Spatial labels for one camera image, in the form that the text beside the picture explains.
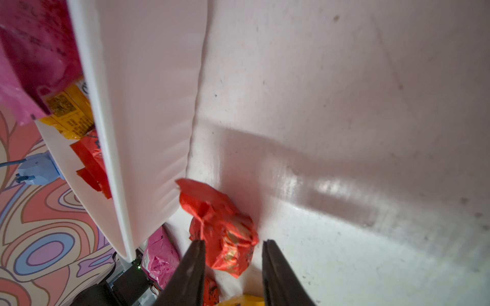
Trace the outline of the yellow tea bag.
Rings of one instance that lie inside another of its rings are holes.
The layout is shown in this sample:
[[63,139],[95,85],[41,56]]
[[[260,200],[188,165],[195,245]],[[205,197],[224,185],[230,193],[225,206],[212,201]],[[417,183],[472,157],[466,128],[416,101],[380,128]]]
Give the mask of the yellow tea bag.
[[262,297],[241,295],[220,302],[216,306],[265,306],[265,302]]
[[68,87],[47,101],[51,115],[39,122],[55,128],[69,140],[79,140],[95,128],[88,85],[84,77],[76,79]]

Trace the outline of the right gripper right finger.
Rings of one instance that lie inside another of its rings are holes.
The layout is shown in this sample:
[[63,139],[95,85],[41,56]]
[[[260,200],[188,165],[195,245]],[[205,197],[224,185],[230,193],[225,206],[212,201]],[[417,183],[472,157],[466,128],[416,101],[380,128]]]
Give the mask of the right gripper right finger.
[[262,282],[265,305],[315,305],[274,240],[263,243]]

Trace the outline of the pink tea bag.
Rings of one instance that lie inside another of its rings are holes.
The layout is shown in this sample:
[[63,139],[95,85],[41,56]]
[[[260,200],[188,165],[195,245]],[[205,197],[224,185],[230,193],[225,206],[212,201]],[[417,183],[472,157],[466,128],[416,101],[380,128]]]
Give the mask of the pink tea bag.
[[25,125],[82,75],[66,1],[1,1],[1,104]]
[[179,254],[169,239],[165,227],[159,227],[148,238],[142,258],[143,271],[162,290],[172,279],[179,264]]

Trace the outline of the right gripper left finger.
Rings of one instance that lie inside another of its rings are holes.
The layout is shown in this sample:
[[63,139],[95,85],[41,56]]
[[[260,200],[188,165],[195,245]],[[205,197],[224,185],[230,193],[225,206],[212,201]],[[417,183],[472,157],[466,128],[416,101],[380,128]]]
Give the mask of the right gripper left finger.
[[205,278],[205,242],[195,240],[183,256],[178,268],[153,305],[200,306],[203,302]]

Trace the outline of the white plastic storage box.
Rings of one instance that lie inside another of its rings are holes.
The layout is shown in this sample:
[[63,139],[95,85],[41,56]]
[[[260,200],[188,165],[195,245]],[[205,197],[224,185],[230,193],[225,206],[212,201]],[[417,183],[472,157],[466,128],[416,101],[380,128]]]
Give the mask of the white plastic storage box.
[[38,129],[66,182],[126,261],[179,208],[207,28],[207,1],[69,1],[112,197],[78,175],[53,127]]

